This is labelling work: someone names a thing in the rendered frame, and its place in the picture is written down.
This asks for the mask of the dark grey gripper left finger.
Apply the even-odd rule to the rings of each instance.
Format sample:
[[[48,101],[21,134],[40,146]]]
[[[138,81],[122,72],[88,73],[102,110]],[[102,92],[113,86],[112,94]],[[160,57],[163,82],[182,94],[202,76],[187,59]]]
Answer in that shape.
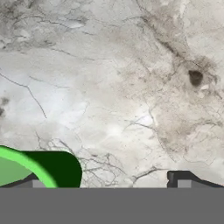
[[[1,185],[1,188],[46,188],[46,186],[39,180],[39,178],[34,174],[30,174],[27,177],[11,182],[6,185]]]

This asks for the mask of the green cup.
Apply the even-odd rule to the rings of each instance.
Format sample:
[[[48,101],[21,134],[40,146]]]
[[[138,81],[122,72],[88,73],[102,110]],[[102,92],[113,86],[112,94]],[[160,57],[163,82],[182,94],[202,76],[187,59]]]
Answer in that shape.
[[[81,185],[81,164],[67,151],[16,150],[0,145],[0,187],[32,173],[49,188]]]

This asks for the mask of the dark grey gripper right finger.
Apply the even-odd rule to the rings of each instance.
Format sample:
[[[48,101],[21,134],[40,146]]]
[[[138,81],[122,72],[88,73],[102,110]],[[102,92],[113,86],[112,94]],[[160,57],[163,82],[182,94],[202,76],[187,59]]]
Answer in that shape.
[[[203,180],[190,171],[168,171],[167,180],[168,188],[224,188],[224,185]]]

